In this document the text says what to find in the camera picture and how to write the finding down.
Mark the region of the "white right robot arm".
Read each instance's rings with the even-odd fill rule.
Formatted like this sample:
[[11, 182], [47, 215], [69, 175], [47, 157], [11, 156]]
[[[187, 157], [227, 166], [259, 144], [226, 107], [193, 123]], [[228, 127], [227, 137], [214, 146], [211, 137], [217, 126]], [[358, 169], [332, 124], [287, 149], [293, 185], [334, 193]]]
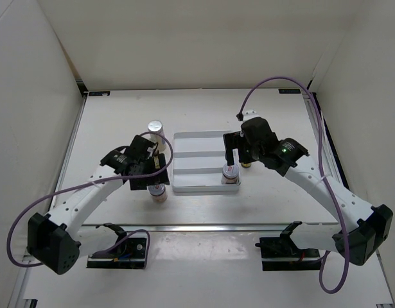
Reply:
[[331, 175], [321, 175], [308, 150], [292, 138], [278, 139], [266, 119], [254, 117], [238, 132], [223, 136], [225, 158], [234, 164], [261, 162], [267, 169], [306, 191], [339, 223], [338, 227], [296, 221], [276, 238], [277, 247], [290, 257], [309, 248], [337, 252], [351, 264], [362, 266], [388, 238], [393, 212], [359, 198]]

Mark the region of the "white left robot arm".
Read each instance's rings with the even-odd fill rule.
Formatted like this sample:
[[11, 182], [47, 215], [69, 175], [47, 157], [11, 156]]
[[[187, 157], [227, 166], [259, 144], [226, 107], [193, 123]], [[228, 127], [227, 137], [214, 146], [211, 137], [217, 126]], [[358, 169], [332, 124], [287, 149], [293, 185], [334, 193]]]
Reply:
[[85, 220], [107, 197], [125, 183], [133, 191], [169, 184], [171, 163], [158, 149], [159, 142], [136, 135], [131, 144], [120, 146], [100, 161], [85, 184], [70, 187], [63, 204], [28, 220], [27, 251], [58, 275], [69, 271], [80, 257], [124, 259], [131, 257], [129, 234], [113, 223], [82, 230]]

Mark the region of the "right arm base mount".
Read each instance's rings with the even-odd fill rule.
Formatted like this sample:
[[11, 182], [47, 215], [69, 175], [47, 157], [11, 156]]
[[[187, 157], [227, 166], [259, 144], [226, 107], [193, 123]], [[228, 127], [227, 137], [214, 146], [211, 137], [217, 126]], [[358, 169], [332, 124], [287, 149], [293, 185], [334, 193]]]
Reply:
[[262, 271], [319, 271], [322, 257], [317, 249], [298, 248], [290, 236], [302, 225], [289, 224], [277, 237], [260, 237], [255, 244], [261, 254]]

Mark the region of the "short red-label jar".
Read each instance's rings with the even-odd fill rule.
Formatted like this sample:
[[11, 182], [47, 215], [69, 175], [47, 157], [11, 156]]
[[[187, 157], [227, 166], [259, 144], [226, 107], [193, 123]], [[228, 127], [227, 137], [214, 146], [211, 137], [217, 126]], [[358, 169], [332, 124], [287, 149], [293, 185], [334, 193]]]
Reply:
[[222, 179], [221, 183], [223, 185], [239, 185], [240, 184], [240, 168], [238, 165], [234, 164], [228, 166], [224, 164], [222, 168]]
[[148, 192], [150, 193], [154, 202], [162, 203], [167, 200], [166, 186], [164, 184], [150, 185], [148, 186]]

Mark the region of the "tall silver-capped shaker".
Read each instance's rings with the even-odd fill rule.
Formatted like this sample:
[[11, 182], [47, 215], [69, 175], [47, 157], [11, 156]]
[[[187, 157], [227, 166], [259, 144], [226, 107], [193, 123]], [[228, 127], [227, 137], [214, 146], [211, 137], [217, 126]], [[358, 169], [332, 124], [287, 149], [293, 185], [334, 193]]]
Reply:
[[148, 131], [151, 133], [150, 140], [157, 143], [157, 149], [162, 152], [166, 149], [167, 143], [164, 140], [163, 125], [159, 120], [153, 120], [148, 123]]

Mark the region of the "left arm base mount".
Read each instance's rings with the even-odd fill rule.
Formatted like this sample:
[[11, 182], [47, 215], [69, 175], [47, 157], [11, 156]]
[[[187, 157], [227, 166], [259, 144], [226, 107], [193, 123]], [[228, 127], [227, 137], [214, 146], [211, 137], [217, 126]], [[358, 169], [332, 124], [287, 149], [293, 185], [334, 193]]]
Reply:
[[148, 263], [151, 236], [145, 229], [127, 232], [112, 223], [103, 224], [117, 235], [113, 249], [88, 256], [86, 268], [105, 270], [145, 270]]

